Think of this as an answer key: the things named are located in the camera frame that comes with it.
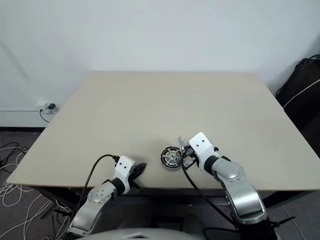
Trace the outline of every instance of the white wall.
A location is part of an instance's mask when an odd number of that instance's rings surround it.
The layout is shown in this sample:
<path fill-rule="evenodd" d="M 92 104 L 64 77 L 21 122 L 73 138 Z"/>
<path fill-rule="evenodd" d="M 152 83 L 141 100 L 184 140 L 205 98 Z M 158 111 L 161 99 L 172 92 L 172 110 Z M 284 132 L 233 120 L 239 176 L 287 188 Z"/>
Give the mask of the white wall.
<path fill-rule="evenodd" d="M 45 126 L 28 111 L 63 105 L 88 70 L 255 72 L 274 92 L 319 53 L 319 10 L 318 0 L 1 0 L 0 126 Z"/>

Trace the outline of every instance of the gray carpet floor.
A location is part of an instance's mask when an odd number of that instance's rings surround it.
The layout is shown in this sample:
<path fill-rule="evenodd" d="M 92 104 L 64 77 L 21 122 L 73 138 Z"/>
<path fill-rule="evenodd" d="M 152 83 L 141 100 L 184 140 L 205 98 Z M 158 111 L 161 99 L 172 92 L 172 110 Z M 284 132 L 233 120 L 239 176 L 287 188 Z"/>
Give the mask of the gray carpet floor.
<path fill-rule="evenodd" d="M 31 147 L 40 134 L 36 132 L 0 132 L 0 146 L 8 142 L 18 142 L 20 146 Z M 3 159 L 8 152 L 6 150 L 0 151 L 0 158 Z M 12 163 L 16 160 L 18 153 L 11 156 L 8 163 Z M 9 173 L 1 170 L 0 182 L 3 183 Z M 18 190 L 12 191 L 4 199 L 6 204 L 12 204 L 19 198 L 20 192 Z M 2 198 L 0 197 L 0 236 L 11 229 L 12 227 L 21 224 L 25 221 L 27 210 L 31 202 L 39 196 L 39 193 L 34 191 L 23 192 L 22 198 L 19 204 L 12 207 L 5 207 L 2 204 Z M 32 205 L 30 215 L 33 216 L 35 212 L 46 202 L 44 196 L 41 196 Z M 320 239 L 320 229 L 318 226 L 318 220 L 320 219 L 320 192 L 313 192 L 304 197 L 301 197 L 295 201 L 292 201 L 284 205 L 285 210 L 291 215 L 296 216 L 295 223 L 307 240 Z M 230 210 L 228 207 L 221 208 L 224 212 L 228 213 Z M 269 217 L 272 221 L 280 221 L 287 218 L 287 214 L 281 207 L 268 211 Z M 117 228 L 120 223 L 128 217 L 141 217 L 141 216 L 176 216 L 184 217 L 186 215 L 197 215 L 206 227 L 224 227 L 230 228 L 231 226 L 213 209 L 209 206 L 184 206 L 184 205 L 171 205 L 171 206 L 150 206 L 150 205 L 119 205 L 115 204 L 112 208 L 107 210 L 107 216 L 105 216 L 99 229 L 111 230 Z M 56 221 L 56 213 L 49 214 L 46 218 L 40 219 L 40 215 L 37 216 L 31 223 L 26 239 L 28 240 L 40 240 L 49 236 L 52 239 L 54 231 L 57 232 L 60 225 Z M 282 240 L 303 240 L 303 237 L 299 233 L 295 224 L 290 221 L 277 229 L 277 233 L 281 236 Z M 19 226 L 8 234 L 4 235 L 3 240 L 19 240 L 23 237 L 23 226 Z"/>

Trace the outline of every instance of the baseboard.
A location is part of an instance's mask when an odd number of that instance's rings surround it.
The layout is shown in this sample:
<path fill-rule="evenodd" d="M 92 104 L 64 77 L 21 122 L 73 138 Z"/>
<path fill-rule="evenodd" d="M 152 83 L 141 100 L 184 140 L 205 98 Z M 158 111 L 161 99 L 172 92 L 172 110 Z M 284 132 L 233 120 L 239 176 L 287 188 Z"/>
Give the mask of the baseboard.
<path fill-rule="evenodd" d="M 45 127 L 0 126 L 0 132 L 32 132 L 42 133 Z"/>

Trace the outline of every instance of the beige tabletop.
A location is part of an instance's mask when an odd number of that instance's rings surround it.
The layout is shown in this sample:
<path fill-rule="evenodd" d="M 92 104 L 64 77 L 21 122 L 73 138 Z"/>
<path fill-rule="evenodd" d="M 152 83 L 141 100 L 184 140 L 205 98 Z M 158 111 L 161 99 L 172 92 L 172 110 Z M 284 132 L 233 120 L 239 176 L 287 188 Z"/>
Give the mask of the beige tabletop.
<path fill-rule="evenodd" d="M 91 72 L 7 181 L 81 187 L 97 158 L 114 154 L 147 163 L 137 181 L 143 187 L 191 188 L 160 155 L 178 136 L 198 132 L 240 163 L 258 190 L 320 189 L 319 158 L 250 73 Z M 89 185 L 111 178 L 114 166 L 102 160 Z M 220 188 L 196 165 L 188 172 L 200 188 Z"/>

